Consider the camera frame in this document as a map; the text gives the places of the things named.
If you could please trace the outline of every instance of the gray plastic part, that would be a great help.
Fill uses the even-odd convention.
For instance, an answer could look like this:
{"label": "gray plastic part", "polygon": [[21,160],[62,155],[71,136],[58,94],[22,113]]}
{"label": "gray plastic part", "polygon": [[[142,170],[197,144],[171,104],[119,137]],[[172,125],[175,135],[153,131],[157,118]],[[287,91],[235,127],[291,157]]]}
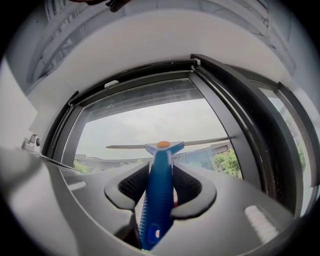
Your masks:
{"label": "gray plastic part", "polygon": [[175,164],[212,182],[216,199],[196,218],[174,220],[172,227],[152,253],[171,255],[239,255],[262,245],[245,215],[245,208],[256,205],[268,220],[283,231],[293,221],[291,213],[248,182],[189,164]]}
{"label": "gray plastic part", "polygon": [[[175,220],[154,249],[144,252],[116,238],[82,206],[68,189],[62,175],[62,172],[73,174],[71,168],[21,150],[1,148],[0,163],[3,199],[28,237],[46,255],[272,255],[294,230],[291,226],[286,228],[293,221],[292,215],[246,181],[181,164],[215,185],[215,202],[199,217]],[[74,193],[90,188],[88,193],[92,197],[88,196],[87,199],[95,202],[97,195],[93,193],[96,191],[93,189],[93,177],[99,177],[102,173],[77,175],[75,172],[76,175],[69,176],[70,179],[89,177],[84,181],[87,185],[76,189]],[[99,189],[96,192],[108,200],[104,195],[104,186],[99,185],[97,180]],[[257,205],[280,231],[275,239],[263,246],[244,214],[244,209],[251,205]],[[119,220],[119,213],[132,214],[129,210],[117,209],[111,202],[105,206],[105,225]]]}
{"label": "gray plastic part", "polygon": [[[179,204],[171,211],[173,220],[198,217],[214,203],[217,196],[216,187],[205,177],[179,163],[173,164],[172,174]],[[188,194],[191,198],[187,196],[180,205],[180,198]]]}
{"label": "gray plastic part", "polygon": [[[149,162],[132,163],[116,168],[113,172],[116,172],[116,175],[107,181],[104,188],[105,195],[117,208],[134,211],[147,188]],[[131,179],[128,181],[128,184],[131,185],[129,188],[131,191],[125,195],[121,187],[128,186],[128,184],[124,184],[128,179]]]}
{"label": "gray plastic part", "polygon": [[[151,255],[116,238],[81,206],[61,174],[65,167],[38,155],[2,148],[0,163],[3,199],[29,238],[46,255]],[[110,212],[104,217],[109,222],[115,218]]]}
{"label": "gray plastic part", "polygon": [[[70,186],[79,182],[85,182],[86,186],[72,191],[81,206],[102,227],[120,239],[124,239],[136,224],[136,218],[131,210],[121,209],[114,205],[105,195],[105,187],[109,184],[110,194],[120,206],[134,208],[136,203],[118,191],[118,183],[125,177],[140,170],[149,163],[133,163],[118,168],[113,168],[97,173],[65,176],[66,183]],[[110,184],[118,179],[116,186]]]}

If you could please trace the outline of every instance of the black window frame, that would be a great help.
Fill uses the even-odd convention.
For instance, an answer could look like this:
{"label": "black window frame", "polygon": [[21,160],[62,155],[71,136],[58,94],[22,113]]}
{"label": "black window frame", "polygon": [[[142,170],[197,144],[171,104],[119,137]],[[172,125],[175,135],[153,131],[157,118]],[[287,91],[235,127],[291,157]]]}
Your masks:
{"label": "black window frame", "polygon": [[239,72],[251,82],[262,89],[271,90],[281,100],[287,111],[292,116],[304,142],[311,172],[311,197],[308,202],[306,213],[308,213],[317,200],[318,189],[320,186],[320,143],[317,132],[310,120],[306,110],[290,91],[281,82],[276,83],[260,74],[246,70],[241,67],[230,65],[231,68]]}
{"label": "black window frame", "polygon": [[[104,79],[83,93],[73,95],[53,123],[42,154],[72,166],[78,144],[73,143],[72,150],[65,151],[65,149],[71,140],[78,142],[80,140],[85,125],[80,113],[85,106],[131,88],[182,78],[189,78],[193,82],[220,119],[228,136],[232,137],[231,144],[243,178],[282,203],[293,214],[299,215],[303,185],[301,164],[297,162],[298,151],[295,146],[292,147],[294,140],[290,137],[284,120],[256,85],[281,92],[285,100],[296,110],[295,117],[300,117],[304,120],[303,123],[306,118],[308,119],[305,133],[313,142],[309,144],[308,154],[310,152],[316,156],[316,152],[320,152],[319,142],[318,138],[316,142],[312,140],[316,138],[316,133],[307,113],[301,107],[296,108],[296,104],[300,104],[299,101],[293,99],[293,94],[289,95],[288,89],[280,83],[277,84],[240,67],[227,66],[204,55],[192,54],[191,59],[161,61],[131,68]],[[118,83],[105,88],[106,83],[114,80]],[[244,97],[246,94],[249,95],[250,102],[246,102]],[[261,108],[260,113],[267,116],[267,123],[271,124],[269,134],[265,134],[266,130],[262,127],[266,121],[262,121],[261,117],[252,113],[253,106]],[[284,171],[288,177],[284,177],[277,166],[281,153],[276,146],[279,141],[270,143],[268,141],[270,138],[280,138],[285,143],[285,146],[282,146],[282,149],[285,149],[283,152],[285,157],[279,163],[293,168],[294,172]],[[316,182],[312,183],[313,185],[319,184],[319,161],[316,161],[315,169],[316,175],[313,180]]]}

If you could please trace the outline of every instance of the orange cap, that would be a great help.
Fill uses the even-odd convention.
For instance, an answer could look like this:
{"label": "orange cap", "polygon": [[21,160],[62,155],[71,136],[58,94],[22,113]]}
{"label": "orange cap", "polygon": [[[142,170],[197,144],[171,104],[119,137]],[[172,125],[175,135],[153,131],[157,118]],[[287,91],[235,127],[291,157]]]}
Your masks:
{"label": "orange cap", "polygon": [[157,144],[158,148],[166,148],[170,146],[170,142],[169,141],[160,141]]}

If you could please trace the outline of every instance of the metal rail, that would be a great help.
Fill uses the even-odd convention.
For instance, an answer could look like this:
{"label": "metal rail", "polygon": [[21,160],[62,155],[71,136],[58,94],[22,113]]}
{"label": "metal rail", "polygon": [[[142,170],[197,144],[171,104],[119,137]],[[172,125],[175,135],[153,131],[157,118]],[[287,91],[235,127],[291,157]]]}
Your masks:
{"label": "metal rail", "polygon": [[[201,144],[208,144],[208,143],[224,142],[224,141],[229,141],[232,138],[233,137],[228,136],[228,137],[221,137],[221,138],[187,141],[184,143],[184,145],[193,146],[193,145],[201,145]],[[106,146],[105,148],[113,149],[113,150],[136,150],[136,149],[144,149],[145,145],[111,145],[111,146]]]}

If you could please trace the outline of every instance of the window frame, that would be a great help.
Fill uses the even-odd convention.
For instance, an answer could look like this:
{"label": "window frame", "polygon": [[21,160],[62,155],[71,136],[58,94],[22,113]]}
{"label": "window frame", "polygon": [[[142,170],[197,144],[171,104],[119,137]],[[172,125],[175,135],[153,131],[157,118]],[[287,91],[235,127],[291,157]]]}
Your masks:
{"label": "window frame", "polygon": [[303,171],[294,138],[281,114],[252,81],[234,68],[201,54],[192,54],[191,58],[200,60],[201,66],[195,69],[196,72],[211,75],[212,80],[223,86],[224,94],[235,99],[232,106],[242,108],[238,113],[242,113],[242,121],[250,128],[248,132],[255,142],[262,142],[258,145],[260,155],[257,154],[256,160],[262,164],[269,162],[265,170],[261,169],[264,175],[273,175],[268,179],[269,182],[274,179],[268,189],[275,192],[274,199],[295,216],[300,216]]}
{"label": "window frame", "polygon": [[[300,163],[294,163],[294,157],[298,154],[298,151],[295,152],[295,147],[293,150],[287,148],[285,150],[285,160],[282,161],[282,164],[288,162],[294,167],[293,174],[287,171],[293,177],[286,180],[275,180],[274,163],[277,162],[279,156],[270,152],[270,145],[266,141],[268,138],[262,132],[261,124],[257,125],[259,120],[248,111],[248,106],[243,104],[244,99],[236,95],[233,90],[242,88],[246,90],[245,93],[250,94],[251,98],[256,97],[255,102],[250,102],[249,105],[259,106],[260,104],[263,107],[263,111],[268,115],[268,121],[273,125],[273,138],[280,134],[286,146],[292,146],[294,145],[293,138],[284,136],[289,130],[284,120],[268,98],[262,92],[257,92],[259,89],[256,87],[281,92],[284,100],[287,101],[286,104],[291,104],[291,110],[296,111],[292,116],[299,117],[302,124],[306,126],[306,134],[310,139],[308,154],[310,152],[310,154],[316,156],[315,153],[320,152],[320,147],[308,115],[301,105],[297,107],[297,104],[300,104],[299,101],[280,83],[277,84],[266,77],[240,67],[227,66],[204,55],[192,54],[191,59],[161,61],[131,68],[104,79],[83,93],[78,95],[76,93],[70,98],[55,120],[49,136],[46,138],[42,154],[50,159],[72,166],[78,143],[73,143],[73,149],[67,150],[67,155],[64,155],[64,152],[70,141],[79,142],[80,140],[85,122],[81,125],[75,125],[75,123],[82,121],[79,117],[81,117],[81,112],[85,110],[85,106],[131,88],[183,78],[189,78],[192,81],[220,119],[227,135],[232,137],[230,142],[235,150],[243,179],[264,191],[297,215],[301,211],[302,205],[299,192],[303,189],[302,175],[299,175],[300,172],[302,173],[302,168],[299,167]],[[119,83],[105,88],[106,83],[114,80]],[[316,171],[319,170],[319,161],[315,163]],[[316,172],[315,177],[316,182],[318,182],[320,177],[318,172]],[[286,194],[279,192],[279,189],[285,190]]]}

